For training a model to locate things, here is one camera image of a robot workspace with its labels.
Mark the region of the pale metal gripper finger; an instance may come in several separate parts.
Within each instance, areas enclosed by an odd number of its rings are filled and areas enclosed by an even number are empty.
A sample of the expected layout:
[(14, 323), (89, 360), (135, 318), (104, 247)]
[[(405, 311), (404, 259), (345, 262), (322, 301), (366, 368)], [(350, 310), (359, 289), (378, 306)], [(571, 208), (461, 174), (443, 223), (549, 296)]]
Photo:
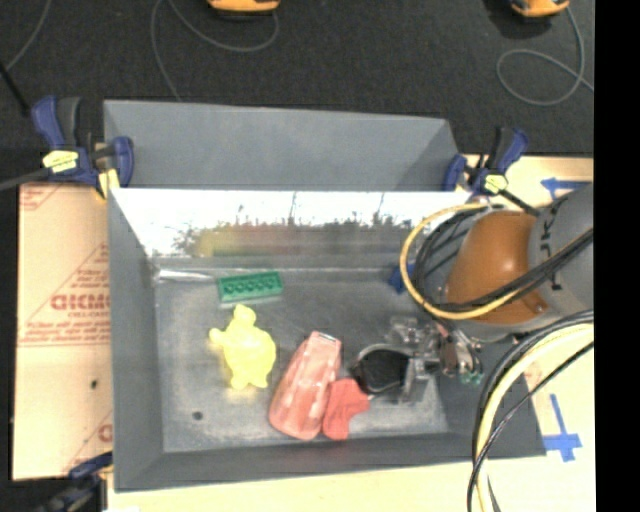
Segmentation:
[(432, 323), (412, 316), (393, 316), (390, 319), (387, 341), (416, 353), (434, 353), (438, 331)]
[(415, 404), (422, 401), (430, 380), (439, 369), (440, 362), (435, 358), (410, 358), (400, 387), (399, 402)]

